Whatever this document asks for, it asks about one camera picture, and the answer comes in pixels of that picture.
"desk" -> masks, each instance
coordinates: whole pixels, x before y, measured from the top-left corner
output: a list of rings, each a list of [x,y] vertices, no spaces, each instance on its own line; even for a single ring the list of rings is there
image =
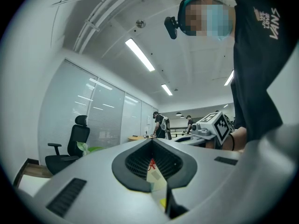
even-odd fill
[[[128,137],[128,141],[131,142],[131,141],[136,141],[136,140],[143,140],[144,137],[143,136],[137,136],[137,137],[134,137],[134,136],[130,136]]]

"face mask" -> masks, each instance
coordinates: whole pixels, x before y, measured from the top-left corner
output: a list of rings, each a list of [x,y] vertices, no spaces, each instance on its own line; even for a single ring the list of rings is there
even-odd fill
[[[228,10],[223,5],[206,6],[206,35],[223,40],[233,29],[233,23],[228,18]]]

